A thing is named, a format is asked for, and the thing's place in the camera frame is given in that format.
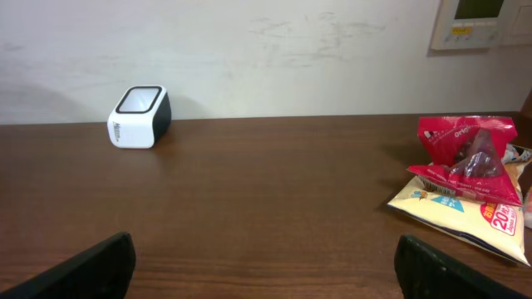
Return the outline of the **pale yellow snack bag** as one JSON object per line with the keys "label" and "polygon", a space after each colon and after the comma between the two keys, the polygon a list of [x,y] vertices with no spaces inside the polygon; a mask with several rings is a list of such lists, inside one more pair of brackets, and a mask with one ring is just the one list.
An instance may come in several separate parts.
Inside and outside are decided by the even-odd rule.
{"label": "pale yellow snack bag", "polygon": [[[531,163],[531,150],[507,145],[502,162],[521,197],[519,178]],[[466,243],[513,262],[529,264],[525,257],[525,221],[521,207],[442,193],[418,176],[387,205]]]}

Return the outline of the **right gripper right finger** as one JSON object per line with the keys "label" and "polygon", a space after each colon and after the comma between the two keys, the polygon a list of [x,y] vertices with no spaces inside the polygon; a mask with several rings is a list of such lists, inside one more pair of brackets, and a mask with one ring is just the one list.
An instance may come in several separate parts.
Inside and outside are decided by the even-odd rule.
{"label": "right gripper right finger", "polygon": [[405,299],[527,299],[412,235],[402,235],[394,269]]}

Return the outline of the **orange snack bag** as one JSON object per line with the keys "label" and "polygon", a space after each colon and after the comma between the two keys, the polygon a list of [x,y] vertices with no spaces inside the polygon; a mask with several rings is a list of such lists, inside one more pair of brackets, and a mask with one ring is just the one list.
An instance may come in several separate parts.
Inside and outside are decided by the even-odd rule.
{"label": "orange snack bag", "polygon": [[427,116],[417,135],[431,163],[413,165],[410,172],[442,193],[520,206],[502,159],[516,136],[514,121],[499,116]]}

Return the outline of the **small orange white carton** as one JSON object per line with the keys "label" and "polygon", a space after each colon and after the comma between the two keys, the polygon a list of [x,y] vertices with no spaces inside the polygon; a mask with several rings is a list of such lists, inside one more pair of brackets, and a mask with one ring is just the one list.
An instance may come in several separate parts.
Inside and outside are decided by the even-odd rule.
{"label": "small orange white carton", "polygon": [[532,228],[532,188],[529,188],[524,203],[524,221],[527,228]]}

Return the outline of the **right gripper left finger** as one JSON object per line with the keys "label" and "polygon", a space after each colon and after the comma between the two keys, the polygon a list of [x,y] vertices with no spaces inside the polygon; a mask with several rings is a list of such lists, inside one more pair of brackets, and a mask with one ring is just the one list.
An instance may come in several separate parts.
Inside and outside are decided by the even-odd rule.
{"label": "right gripper left finger", "polygon": [[123,299],[135,270],[129,233],[117,233],[76,256],[1,293],[3,299]]}

